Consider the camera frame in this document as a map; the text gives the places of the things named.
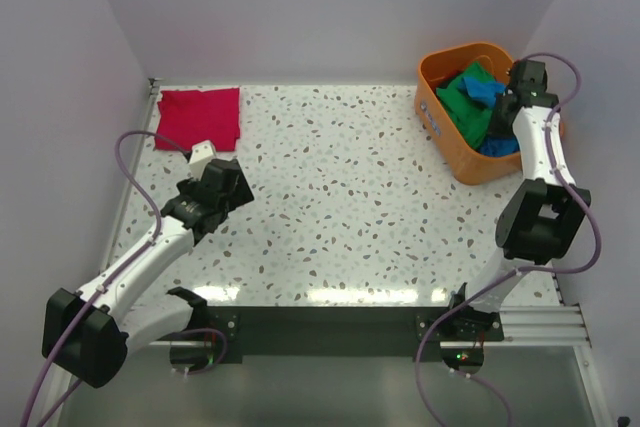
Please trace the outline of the blue t shirt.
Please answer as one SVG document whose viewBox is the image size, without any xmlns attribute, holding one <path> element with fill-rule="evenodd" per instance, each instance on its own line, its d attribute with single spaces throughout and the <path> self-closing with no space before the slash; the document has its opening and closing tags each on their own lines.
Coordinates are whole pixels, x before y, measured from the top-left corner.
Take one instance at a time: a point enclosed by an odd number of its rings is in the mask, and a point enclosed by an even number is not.
<svg viewBox="0 0 640 427">
<path fill-rule="evenodd" d="M 484 111 L 491 115 L 496 106 L 497 96 L 505 91 L 505 85 L 495 80 L 482 81 L 463 75 L 458 89 L 471 100 L 481 104 Z M 477 151 L 488 157 L 504 157 L 517 153 L 519 144 L 515 137 L 499 138 L 485 133 Z"/>
</svg>

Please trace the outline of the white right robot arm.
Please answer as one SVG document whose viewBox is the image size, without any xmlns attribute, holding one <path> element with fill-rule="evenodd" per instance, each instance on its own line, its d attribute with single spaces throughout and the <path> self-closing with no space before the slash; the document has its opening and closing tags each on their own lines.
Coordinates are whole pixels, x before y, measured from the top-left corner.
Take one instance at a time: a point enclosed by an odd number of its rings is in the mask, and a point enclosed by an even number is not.
<svg viewBox="0 0 640 427">
<path fill-rule="evenodd" d="M 493 255 L 452 295 L 438 328 L 443 336 L 474 341 L 498 328 L 506 297 L 527 274 L 543 272 L 567 254 L 586 216 L 591 194 L 569 172 L 560 136 L 562 104 L 547 84 L 546 67 L 532 54 L 513 64 L 497 97 L 489 132 L 518 141 L 523 179 L 498 218 Z"/>
</svg>

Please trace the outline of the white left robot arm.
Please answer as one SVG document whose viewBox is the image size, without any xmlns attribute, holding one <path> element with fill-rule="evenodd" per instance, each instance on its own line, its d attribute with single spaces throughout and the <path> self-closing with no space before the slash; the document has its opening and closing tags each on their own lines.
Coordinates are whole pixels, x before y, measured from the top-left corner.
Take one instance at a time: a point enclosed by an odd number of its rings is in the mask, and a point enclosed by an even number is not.
<svg viewBox="0 0 640 427">
<path fill-rule="evenodd" d="M 111 381 L 129 347 L 124 319 L 173 262 L 214 233 L 235 209 L 254 200 L 238 160 L 212 159 L 198 178 L 177 184 L 179 195 L 160 222 L 121 259 L 75 292 L 60 288 L 47 301 L 42 355 L 91 387 Z"/>
</svg>

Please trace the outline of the green t shirt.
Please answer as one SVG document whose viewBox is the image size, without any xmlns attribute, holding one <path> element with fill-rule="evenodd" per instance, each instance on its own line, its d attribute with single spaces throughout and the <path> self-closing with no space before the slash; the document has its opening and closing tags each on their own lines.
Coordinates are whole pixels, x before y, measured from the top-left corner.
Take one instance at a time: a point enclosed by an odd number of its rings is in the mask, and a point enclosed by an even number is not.
<svg viewBox="0 0 640 427">
<path fill-rule="evenodd" d="M 473 62 L 442 82 L 435 92 L 464 141 L 471 149 L 478 150 L 487 134 L 492 108 L 468 93 L 466 80 L 470 80 L 473 87 L 483 89 L 484 86 L 492 88 L 495 78 L 479 62 Z"/>
</svg>

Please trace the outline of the folded red t shirt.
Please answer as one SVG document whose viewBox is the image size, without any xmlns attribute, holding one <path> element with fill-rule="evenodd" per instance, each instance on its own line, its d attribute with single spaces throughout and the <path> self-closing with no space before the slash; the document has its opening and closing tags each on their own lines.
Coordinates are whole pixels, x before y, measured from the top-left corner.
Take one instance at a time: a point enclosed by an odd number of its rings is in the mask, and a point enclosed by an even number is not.
<svg viewBox="0 0 640 427">
<path fill-rule="evenodd" d="M 157 104 L 157 133 L 188 150 L 210 141 L 233 152 L 240 138 L 240 89 L 165 90 Z"/>
</svg>

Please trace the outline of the orange plastic basket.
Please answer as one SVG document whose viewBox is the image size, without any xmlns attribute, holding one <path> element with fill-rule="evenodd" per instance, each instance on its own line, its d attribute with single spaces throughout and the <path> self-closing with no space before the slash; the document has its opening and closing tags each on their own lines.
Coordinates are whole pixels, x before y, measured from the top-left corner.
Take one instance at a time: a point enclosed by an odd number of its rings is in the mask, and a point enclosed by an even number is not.
<svg viewBox="0 0 640 427">
<path fill-rule="evenodd" d="M 509 71 L 516 62 L 499 46 L 470 43 L 431 53 L 418 67 L 418 86 L 415 110 L 449 165 L 453 176 L 466 185 L 480 185 L 506 175 L 522 172 L 520 148 L 515 154 L 488 157 L 471 149 L 457 131 L 449 115 L 436 96 L 436 88 L 445 80 L 464 71 L 473 62 L 479 62 L 495 81 L 506 86 Z"/>
</svg>

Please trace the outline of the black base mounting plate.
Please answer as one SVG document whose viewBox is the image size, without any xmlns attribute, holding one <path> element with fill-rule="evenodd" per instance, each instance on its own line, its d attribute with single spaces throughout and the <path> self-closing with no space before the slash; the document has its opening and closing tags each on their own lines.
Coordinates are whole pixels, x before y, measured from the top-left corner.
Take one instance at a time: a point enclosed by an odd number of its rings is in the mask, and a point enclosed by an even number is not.
<svg viewBox="0 0 640 427">
<path fill-rule="evenodd" d="M 445 307 L 208 307 L 176 334 L 169 359 L 174 367 L 201 370 L 217 359 L 240 363 L 245 356 L 409 357 L 413 359 Z"/>
</svg>

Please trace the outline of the aluminium frame rail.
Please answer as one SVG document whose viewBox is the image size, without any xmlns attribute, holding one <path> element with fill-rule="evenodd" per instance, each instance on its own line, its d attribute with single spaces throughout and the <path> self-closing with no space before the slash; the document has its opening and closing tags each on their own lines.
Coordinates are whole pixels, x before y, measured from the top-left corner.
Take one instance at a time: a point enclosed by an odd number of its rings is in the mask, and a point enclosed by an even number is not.
<svg viewBox="0 0 640 427">
<path fill-rule="evenodd" d="M 586 347 L 590 336 L 579 306 L 506 307 L 504 343 L 517 347 Z"/>
</svg>

